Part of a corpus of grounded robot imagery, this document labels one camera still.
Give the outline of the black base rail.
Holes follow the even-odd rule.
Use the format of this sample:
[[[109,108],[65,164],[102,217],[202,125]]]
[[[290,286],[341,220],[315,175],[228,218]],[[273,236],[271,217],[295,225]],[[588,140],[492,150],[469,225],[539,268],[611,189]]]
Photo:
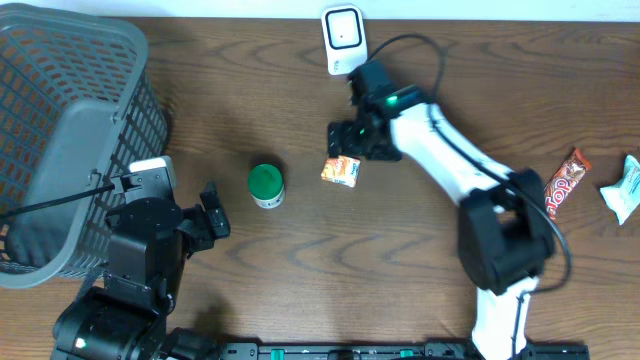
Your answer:
[[[319,344],[256,344],[227,343],[219,346],[219,360],[386,360],[483,359],[468,341],[442,340],[423,344],[402,345],[319,345]],[[516,356],[522,360],[590,360],[586,345],[528,344]]]

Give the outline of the grey plastic mesh basket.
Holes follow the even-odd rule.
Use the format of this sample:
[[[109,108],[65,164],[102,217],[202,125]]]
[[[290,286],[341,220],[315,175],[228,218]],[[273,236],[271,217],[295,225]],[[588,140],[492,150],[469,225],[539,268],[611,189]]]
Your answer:
[[[133,24],[1,8],[1,284],[30,288],[103,263],[109,180],[160,156],[169,126]]]

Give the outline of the green lid white jar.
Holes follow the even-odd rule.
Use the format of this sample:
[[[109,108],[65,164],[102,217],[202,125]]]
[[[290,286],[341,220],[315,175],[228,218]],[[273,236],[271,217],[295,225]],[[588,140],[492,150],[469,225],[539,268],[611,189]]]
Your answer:
[[[284,179],[280,170],[273,165],[255,166],[248,176],[248,188],[254,202],[260,208],[274,209],[284,202]]]

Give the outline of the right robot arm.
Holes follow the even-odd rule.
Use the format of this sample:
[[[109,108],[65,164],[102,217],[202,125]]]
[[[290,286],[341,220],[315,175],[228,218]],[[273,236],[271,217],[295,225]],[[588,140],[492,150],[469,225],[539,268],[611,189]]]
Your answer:
[[[398,88],[377,60],[347,81],[356,117],[329,124],[329,156],[409,156],[436,181],[457,207],[458,258],[477,288],[472,344],[484,359],[520,358],[529,300],[555,252],[540,177],[483,154],[420,88]]]

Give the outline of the orange snack packet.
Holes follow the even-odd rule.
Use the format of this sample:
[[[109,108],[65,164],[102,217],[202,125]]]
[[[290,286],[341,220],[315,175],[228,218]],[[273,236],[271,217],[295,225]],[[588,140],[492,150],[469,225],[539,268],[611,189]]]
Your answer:
[[[354,188],[359,175],[360,163],[359,159],[342,155],[337,158],[328,158],[321,172],[321,179]]]

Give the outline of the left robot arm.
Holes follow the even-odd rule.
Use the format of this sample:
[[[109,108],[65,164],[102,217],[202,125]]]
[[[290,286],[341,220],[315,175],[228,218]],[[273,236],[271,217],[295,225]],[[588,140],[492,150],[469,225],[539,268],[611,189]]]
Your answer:
[[[181,208],[171,193],[126,195],[109,211],[108,260],[86,277],[53,328],[54,359],[216,359],[216,342],[168,330],[186,261],[231,232],[217,188]]]

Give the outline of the red chocolate bar wrapper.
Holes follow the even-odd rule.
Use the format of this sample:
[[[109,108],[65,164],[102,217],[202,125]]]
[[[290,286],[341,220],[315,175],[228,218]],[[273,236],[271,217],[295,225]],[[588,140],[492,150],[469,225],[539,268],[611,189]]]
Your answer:
[[[575,148],[551,177],[544,190],[544,200],[546,212],[553,221],[560,205],[591,168],[583,152]]]

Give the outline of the teal white tissue pack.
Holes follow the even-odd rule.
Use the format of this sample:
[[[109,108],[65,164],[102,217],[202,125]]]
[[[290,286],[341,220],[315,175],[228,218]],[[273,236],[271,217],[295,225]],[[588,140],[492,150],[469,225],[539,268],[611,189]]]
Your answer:
[[[639,161],[627,155],[622,178],[599,191],[607,207],[615,213],[618,224],[623,225],[639,205]]]

